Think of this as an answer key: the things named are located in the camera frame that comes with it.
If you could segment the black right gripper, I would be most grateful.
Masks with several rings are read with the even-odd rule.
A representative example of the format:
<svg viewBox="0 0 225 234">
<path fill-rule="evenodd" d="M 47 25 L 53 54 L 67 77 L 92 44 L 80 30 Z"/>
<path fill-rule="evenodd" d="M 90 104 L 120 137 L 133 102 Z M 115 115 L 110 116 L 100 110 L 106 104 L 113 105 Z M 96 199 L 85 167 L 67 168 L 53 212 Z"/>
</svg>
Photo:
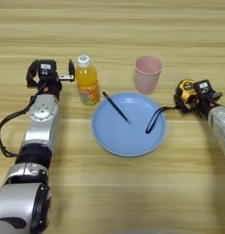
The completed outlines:
<svg viewBox="0 0 225 234">
<path fill-rule="evenodd" d="M 196 95 L 193 103 L 185 103 L 181 100 L 178 95 L 174 95 L 174 101 L 176 107 L 183 113 L 188 114 L 192 112 L 197 112 L 200 116 L 207 118 L 209 116 L 209 112 L 218 107 L 218 100 L 222 96 L 222 92 L 214 92 L 211 97 L 204 97 Z"/>
</svg>

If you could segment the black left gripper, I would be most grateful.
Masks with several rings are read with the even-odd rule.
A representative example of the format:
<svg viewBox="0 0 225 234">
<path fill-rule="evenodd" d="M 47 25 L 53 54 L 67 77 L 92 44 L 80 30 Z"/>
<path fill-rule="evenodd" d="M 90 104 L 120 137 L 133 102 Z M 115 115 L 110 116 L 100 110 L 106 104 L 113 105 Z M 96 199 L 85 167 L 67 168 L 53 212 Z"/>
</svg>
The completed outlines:
<svg viewBox="0 0 225 234">
<path fill-rule="evenodd" d="M 38 83 L 35 81 L 35 77 L 38 72 L 38 60 L 35 59 L 27 70 L 26 81 L 28 88 L 36 88 L 39 95 L 41 94 L 51 94 L 57 99 L 59 98 L 60 92 L 62 90 L 62 83 L 58 75 L 53 77 L 41 77 Z M 70 81 L 75 80 L 75 67 L 72 60 L 69 60 L 69 75 Z"/>
</svg>

